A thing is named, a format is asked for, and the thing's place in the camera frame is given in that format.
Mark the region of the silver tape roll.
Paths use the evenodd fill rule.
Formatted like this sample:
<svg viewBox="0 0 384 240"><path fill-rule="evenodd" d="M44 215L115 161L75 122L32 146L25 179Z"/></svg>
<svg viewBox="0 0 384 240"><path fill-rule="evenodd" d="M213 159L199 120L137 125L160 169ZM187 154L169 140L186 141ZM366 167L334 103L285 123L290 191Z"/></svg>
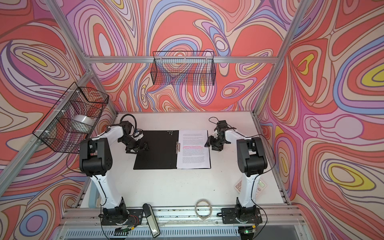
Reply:
<svg viewBox="0 0 384 240"><path fill-rule="evenodd" d="M95 121L88 116L85 115L75 115L72 118L72 126L73 127L86 127L93 126Z"/></svg>

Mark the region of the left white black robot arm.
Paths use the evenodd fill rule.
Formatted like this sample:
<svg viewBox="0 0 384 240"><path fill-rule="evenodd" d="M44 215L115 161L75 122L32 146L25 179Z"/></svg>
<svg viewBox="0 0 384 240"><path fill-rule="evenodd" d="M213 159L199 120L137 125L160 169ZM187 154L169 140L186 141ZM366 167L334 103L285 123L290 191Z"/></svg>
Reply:
<svg viewBox="0 0 384 240"><path fill-rule="evenodd" d="M109 177L113 166L111 144L123 144L126 153L137 154L144 146L141 139L144 131L135 130L131 124L115 124L94 137L83 140L79 149L79 168L91 178L102 198L103 209L115 209L122 205L124 198Z"/></svg>

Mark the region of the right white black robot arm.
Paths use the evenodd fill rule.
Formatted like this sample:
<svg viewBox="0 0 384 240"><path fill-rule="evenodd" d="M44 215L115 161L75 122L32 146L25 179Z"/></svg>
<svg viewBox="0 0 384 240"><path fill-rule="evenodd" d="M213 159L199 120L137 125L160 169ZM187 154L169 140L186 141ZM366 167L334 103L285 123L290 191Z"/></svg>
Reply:
<svg viewBox="0 0 384 240"><path fill-rule="evenodd" d="M256 207L254 187L268 167L266 151L262 135L245 136L235 127L224 121L217 123L213 135L209 136L206 148L220 152L224 145L235 143L237 147L237 163L242 176L240 195L237 197L236 209L243 210Z"/></svg>

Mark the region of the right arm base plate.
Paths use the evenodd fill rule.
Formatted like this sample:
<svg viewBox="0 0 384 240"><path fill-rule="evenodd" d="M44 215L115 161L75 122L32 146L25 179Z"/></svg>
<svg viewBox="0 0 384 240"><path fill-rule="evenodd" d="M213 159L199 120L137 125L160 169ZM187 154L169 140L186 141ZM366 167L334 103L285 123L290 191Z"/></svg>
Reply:
<svg viewBox="0 0 384 240"><path fill-rule="evenodd" d="M221 212L217 213L217 217L222 218L223 224L254 224L263 223L260 209L255 208L222 208Z"/></svg>

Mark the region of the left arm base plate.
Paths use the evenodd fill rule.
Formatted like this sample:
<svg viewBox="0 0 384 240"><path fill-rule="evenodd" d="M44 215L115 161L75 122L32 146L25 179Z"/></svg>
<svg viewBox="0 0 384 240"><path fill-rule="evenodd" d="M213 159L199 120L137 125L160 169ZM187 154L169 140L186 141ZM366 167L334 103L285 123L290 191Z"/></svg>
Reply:
<svg viewBox="0 0 384 240"><path fill-rule="evenodd" d="M102 226L128 226L136 227L141 225L144 211L142 209L128 209L124 215L106 215L101 219Z"/></svg>

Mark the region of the light blue stapler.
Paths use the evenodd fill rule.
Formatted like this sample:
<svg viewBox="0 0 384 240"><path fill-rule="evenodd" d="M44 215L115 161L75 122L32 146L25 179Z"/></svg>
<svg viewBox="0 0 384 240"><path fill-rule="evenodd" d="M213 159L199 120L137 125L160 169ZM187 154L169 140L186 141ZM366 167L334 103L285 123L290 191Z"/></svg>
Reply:
<svg viewBox="0 0 384 240"><path fill-rule="evenodd" d="M100 194L94 182L90 182L88 193L89 193L89 199L88 199L89 208L90 209L97 208L98 204L100 203L99 201Z"/></svg>

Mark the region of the white pink calculator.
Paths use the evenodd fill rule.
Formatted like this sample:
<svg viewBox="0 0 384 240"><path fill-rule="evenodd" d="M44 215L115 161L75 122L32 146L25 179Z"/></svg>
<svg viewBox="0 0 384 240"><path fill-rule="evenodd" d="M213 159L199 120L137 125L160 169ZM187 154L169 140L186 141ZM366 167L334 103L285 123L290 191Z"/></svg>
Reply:
<svg viewBox="0 0 384 240"><path fill-rule="evenodd" d="M234 189L240 194L242 190L243 178L240 178L234 185ZM261 192L267 188L267 184L262 179L256 178L253 186L252 197L255 199Z"/></svg>

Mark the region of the black handheld scanner device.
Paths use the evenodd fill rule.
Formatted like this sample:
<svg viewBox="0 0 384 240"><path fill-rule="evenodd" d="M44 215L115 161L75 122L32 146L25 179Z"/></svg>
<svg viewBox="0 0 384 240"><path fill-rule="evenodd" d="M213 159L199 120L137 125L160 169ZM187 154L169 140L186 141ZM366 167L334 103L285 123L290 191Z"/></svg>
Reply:
<svg viewBox="0 0 384 240"><path fill-rule="evenodd" d="M157 238L161 234L161 231L157 223L156 217L154 215L152 206L147 203L143 204L143 211L144 211L147 223L149 225L152 237Z"/></svg>

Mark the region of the white black lever arch folder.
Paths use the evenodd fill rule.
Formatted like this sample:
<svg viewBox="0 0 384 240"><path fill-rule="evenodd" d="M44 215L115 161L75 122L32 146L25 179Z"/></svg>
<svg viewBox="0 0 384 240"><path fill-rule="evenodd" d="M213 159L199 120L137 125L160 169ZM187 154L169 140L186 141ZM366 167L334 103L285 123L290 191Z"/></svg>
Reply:
<svg viewBox="0 0 384 240"><path fill-rule="evenodd" d="M179 131L144 131L149 150L137 153L134 170L177 169Z"/></svg>

